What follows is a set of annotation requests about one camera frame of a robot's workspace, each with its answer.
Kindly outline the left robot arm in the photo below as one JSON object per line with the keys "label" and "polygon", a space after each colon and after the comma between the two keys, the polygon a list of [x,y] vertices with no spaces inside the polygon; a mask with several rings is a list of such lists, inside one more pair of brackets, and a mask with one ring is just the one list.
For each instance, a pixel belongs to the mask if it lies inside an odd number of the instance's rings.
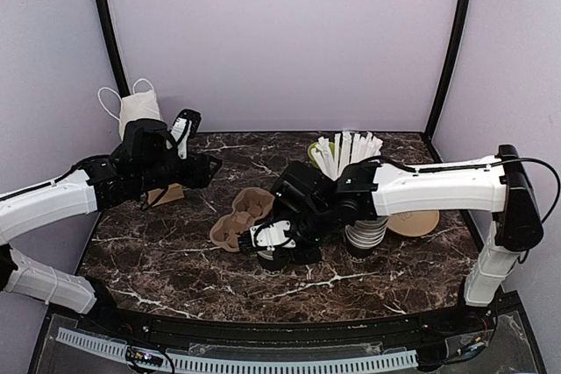
{"label": "left robot arm", "polygon": [[117,335],[124,317],[100,282],[41,264],[13,248],[11,240],[69,217],[139,201],[152,191],[164,196],[174,184],[207,187],[222,162],[189,152],[200,122],[200,113],[191,109],[182,110],[172,126],[151,118],[130,121],[112,153],[82,159],[57,178],[2,195],[2,291],[89,314],[103,334]]}

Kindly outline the stack of paper cups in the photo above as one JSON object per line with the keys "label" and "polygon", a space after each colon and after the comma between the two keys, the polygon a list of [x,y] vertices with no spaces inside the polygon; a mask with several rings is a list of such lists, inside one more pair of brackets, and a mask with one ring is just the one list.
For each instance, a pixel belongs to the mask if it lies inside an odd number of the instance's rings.
{"label": "stack of paper cups", "polygon": [[353,224],[353,233],[350,235],[344,233],[349,259],[357,263],[368,259],[383,241],[387,232],[387,223],[387,216],[371,221],[356,221]]}

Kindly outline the black paper coffee cup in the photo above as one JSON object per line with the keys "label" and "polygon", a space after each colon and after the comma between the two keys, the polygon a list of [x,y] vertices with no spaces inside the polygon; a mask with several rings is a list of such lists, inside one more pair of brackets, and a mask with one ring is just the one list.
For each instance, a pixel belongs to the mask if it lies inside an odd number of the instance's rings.
{"label": "black paper coffee cup", "polygon": [[284,251],[259,251],[257,260],[262,271],[267,276],[281,275],[290,261],[290,256]]}

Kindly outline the brown pulp cup carrier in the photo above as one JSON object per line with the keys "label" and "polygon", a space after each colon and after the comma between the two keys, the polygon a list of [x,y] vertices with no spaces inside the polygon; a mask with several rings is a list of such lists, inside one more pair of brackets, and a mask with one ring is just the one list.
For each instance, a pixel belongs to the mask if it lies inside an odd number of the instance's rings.
{"label": "brown pulp cup carrier", "polygon": [[273,195],[262,188],[241,190],[231,205],[231,212],[222,216],[211,228],[210,241],[225,251],[240,252],[239,237],[270,213],[273,201]]}

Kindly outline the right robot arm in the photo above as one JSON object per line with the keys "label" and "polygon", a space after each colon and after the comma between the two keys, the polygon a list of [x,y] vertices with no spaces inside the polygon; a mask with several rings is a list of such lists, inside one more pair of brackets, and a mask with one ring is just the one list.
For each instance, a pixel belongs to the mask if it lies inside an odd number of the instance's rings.
{"label": "right robot arm", "polygon": [[447,315],[457,334],[481,318],[515,260],[543,239],[543,222],[522,158],[512,145],[497,154],[456,163],[406,166],[377,156],[348,165],[336,180],[295,161],[273,185],[288,208],[272,227],[254,235],[266,251],[299,248],[357,221],[429,210],[478,210],[493,223],[467,276],[464,300]]}

